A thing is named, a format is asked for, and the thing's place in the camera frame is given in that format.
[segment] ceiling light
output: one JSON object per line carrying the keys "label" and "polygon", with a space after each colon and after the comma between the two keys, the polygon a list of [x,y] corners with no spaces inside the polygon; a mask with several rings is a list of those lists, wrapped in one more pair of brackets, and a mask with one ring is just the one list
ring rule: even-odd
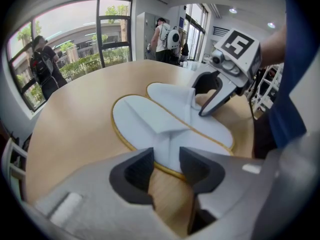
{"label": "ceiling light", "polygon": [[276,25],[273,24],[272,22],[269,22],[268,23],[268,27],[274,29],[276,27]]}
{"label": "ceiling light", "polygon": [[229,12],[232,13],[232,14],[236,14],[238,13],[237,10],[235,8],[231,8],[229,9]]}

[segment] person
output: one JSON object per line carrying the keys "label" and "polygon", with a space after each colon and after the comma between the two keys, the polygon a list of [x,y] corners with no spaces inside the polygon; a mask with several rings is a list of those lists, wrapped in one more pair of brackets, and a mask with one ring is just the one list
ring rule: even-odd
{"label": "person", "polygon": [[154,35],[151,39],[151,49],[155,50],[155,57],[158,62],[170,63],[171,60],[171,50],[166,49],[166,42],[161,40],[162,33],[165,30],[170,29],[170,25],[166,23],[164,18],[158,18],[156,21],[157,27],[155,28]]}
{"label": "person", "polygon": [[37,80],[38,84],[41,86],[43,96],[46,100],[49,99],[49,97],[54,91],[56,91],[57,89],[67,84],[67,81],[64,79],[64,77],[60,73],[59,68],[57,66],[59,57],[50,46],[46,45],[47,42],[48,41],[45,40],[45,38],[42,35],[38,35],[36,38],[34,38],[33,50],[35,52],[39,52],[42,56],[49,58],[50,61],[52,62],[53,71],[51,74],[52,77],[50,78],[50,81],[43,83],[39,80],[39,77],[37,76],[37,72],[34,67],[34,61],[35,61],[34,57],[32,57],[30,60],[31,71],[33,73],[34,78]]}
{"label": "person", "polygon": [[284,62],[276,99],[269,112],[254,122],[253,153],[264,159],[270,150],[285,147],[303,135],[306,126],[290,98],[320,47],[317,17],[305,0],[286,0],[284,26],[261,43],[261,67]]}
{"label": "person", "polygon": [[182,51],[181,51],[180,61],[186,62],[187,59],[188,59],[188,56],[189,56],[189,47],[188,47],[188,44],[185,43],[185,44],[183,45],[183,48],[182,48]]}

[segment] window frame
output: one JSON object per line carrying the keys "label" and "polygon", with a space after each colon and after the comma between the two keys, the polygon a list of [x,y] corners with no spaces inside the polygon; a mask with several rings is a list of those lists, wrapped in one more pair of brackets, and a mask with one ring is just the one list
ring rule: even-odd
{"label": "window frame", "polygon": [[[205,38],[205,33],[206,33],[206,26],[207,26],[207,21],[208,21],[208,11],[206,10],[206,8],[204,7],[203,4],[197,4],[198,6],[200,5],[202,7],[201,10],[201,18],[200,18],[200,23],[197,23],[192,17],[192,9],[193,9],[193,4],[189,4],[190,8],[189,8],[189,12],[190,15],[186,12],[185,14],[185,19],[189,22],[188,28],[187,28],[187,35],[186,35],[186,39],[188,40],[189,38],[189,30],[190,30],[190,25],[193,26],[195,29],[199,30],[200,32],[202,32],[203,34],[203,38],[201,40],[201,43],[203,43],[203,39]],[[199,55],[197,54],[197,50],[198,50],[198,45],[199,45],[199,39],[200,39],[200,33],[198,35],[198,39],[196,41],[196,47],[195,47],[195,53],[194,53],[194,57],[193,59],[189,59],[189,61],[195,61],[196,58],[200,58],[200,50],[199,50]]]}
{"label": "window frame", "polygon": [[[56,4],[54,6],[51,6],[49,8],[47,8],[46,10],[41,11],[40,13],[37,13],[37,15],[33,15],[30,19],[28,19],[26,22],[24,22],[23,24],[21,24],[21,26],[19,26],[17,29],[15,29],[10,36],[7,37],[6,39],[6,46],[5,46],[5,52],[6,52],[6,59],[7,59],[7,63],[9,66],[9,71],[11,74],[11,77],[13,79],[13,82],[15,84],[15,87],[17,89],[17,91],[19,92],[20,96],[22,97],[24,103],[26,104],[26,106],[28,107],[28,109],[31,112],[36,112],[38,109],[40,109],[47,101],[45,100],[44,102],[42,102],[41,104],[39,104],[36,108],[33,107],[33,105],[30,103],[30,101],[25,97],[25,93],[26,91],[33,86],[36,83],[35,78],[33,77],[32,79],[30,79],[29,82],[27,82],[23,87],[20,87],[19,82],[18,82],[18,78],[15,72],[15,68],[13,66],[13,62],[24,52],[26,52],[28,49],[32,49],[32,53],[34,52],[34,47],[33,47],[33,42],[35,39],[35,34],[36,34],[36,18],[42,14],[45,14],[51,10],[54,10],[58,7],[61,6],[66,6],[66,5],[70,5],[73,3],[77,3],[77,2],[84,2],[84,1],[96,1],[96,35],[97,35],[97,41],[98,41],[98,52],[100,55],[100,61],[101,61],[101,65],[102,65],[102,69],[105,68],[105,62],[103,59],[103,53],[102,51],[105,49],[109,49],[109,48],[116,48],[116,47],[124,47],[124,46],[128,46],[129,47],[129,61],[132,61],[132,40],[131,40],[131,20],[132,20],[132,4],[133,4],[133,0],[119,0],[119,1],[128,1],[129,2],[129,6],[130,6],[130,10],[129,10],[129,16],[124,16],[124,15],[99,15],[99,11],[100,11],[100,0],[70,0],[67,2],[63,2],[63,3],[59,3]],[[100,20],[111,20],[111,19],[125,19],[127,20],[127,41],[126,42],[115,42],[115,43],[108,43],[108,44],[104,44],[102,45],[102,35],[101,35],[101,21]],[[9,40],[12,37],[12,35],[16,32],[18,32],[26,23],[31,23],[30,25],[30,30],[31,30],[31,41],[29,43],[27,43],[15,56],[13,56],[12,58],[9,57]]]}

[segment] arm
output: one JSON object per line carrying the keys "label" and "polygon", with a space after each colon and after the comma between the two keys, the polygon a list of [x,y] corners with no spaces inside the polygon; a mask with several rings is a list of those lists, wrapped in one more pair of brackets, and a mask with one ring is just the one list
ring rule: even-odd
{"label": "arm", "polygon": [[58,60],[59,60],[59,56],[58,56],[58,55],[54,55],[53,58],[52,58],[52,60],[53,60],[55,63],[57,63]]}
{"label": "arm", "polygon": [[279,64],[285,60],[285,49],[287,40],[287,25],[271,35],[261,44],[262,62],[261,67]]}
{"label": "arm", "polygon": [[157,47],[159,35],[160,35],[160,30],[159,30],[159,28],[157,27],[157,28],[155,29],[154,35],[153,35],[153,37],[152,37],[152,39],[151,39],[151,43],[150,43],[152,50],[154,49],[154,47]]}
{"label": "arm", "polygon": [[59,60],[59,56],[50,46],[46,45],[43,49],[43,52],[48,54],[54,63],[56,63]]}

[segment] wooden table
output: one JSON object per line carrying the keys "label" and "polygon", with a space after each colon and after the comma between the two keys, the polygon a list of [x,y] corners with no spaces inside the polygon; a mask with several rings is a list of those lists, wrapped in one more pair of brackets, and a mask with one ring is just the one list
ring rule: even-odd
{"label": "wooden table", "polygon": [[[193,71],[152,60],[122,63],[82,76],[50,97],[35,125],[26,163],[26,195],[30,204],[89,163],[129,152],[113,130],[110,116],[116,99],[145,95],[152,82],[186,85]],[[251,157],[253,121],[244,96],[233,97],[214,116],[228,127],[236,156]],[[149,186],[157,214],[179,236],[187,235],[191,188],[157,169]]]}

